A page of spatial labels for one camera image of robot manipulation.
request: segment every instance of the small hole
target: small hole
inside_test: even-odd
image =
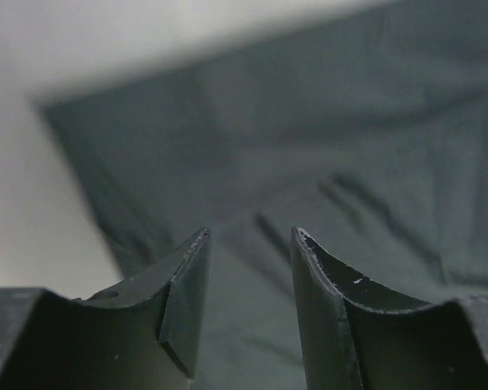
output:
[[[92,297],[89,298],[89,301],[96,301],[98,299],[112,299],[118,297],[120,294],[116,290],[103,290],[100,292],[96,292]]]

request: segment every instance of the black plastic piece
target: black plastic piece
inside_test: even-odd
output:
[[[291,259],[309,390],[488,390],[488,297],[407,297],[301,229]]]
[[[0,389],[187,389],[207,283],[208,231],[87,301],[0,288]]]

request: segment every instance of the white wall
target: white wall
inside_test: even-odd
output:
[[[88,297],[119,276],[0,42],[0,286]]]
[[[380,1],[0,0],[0,34],[24,90],[64,93]]]

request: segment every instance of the dark gray surface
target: dark gray surface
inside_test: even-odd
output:
[[[86,301],[0,288],[0,390],[189,389],[208,241],[201,229],[165,259]]]
[[[213,228],[198,390],[305,388],[292,226],[413,297],[488,291],[488,0],[397,3],[47,115],[123,258]]]
[[[420,301],[292,237],[309,390],[488,390],[488,295]]]

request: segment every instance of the wrinkled cloth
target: wrinkled cloth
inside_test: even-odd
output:
[[[488,0],[400,2],[46,108],[126,275],[213,229],[196,390],[306,388],[290,229],[488,291]]]

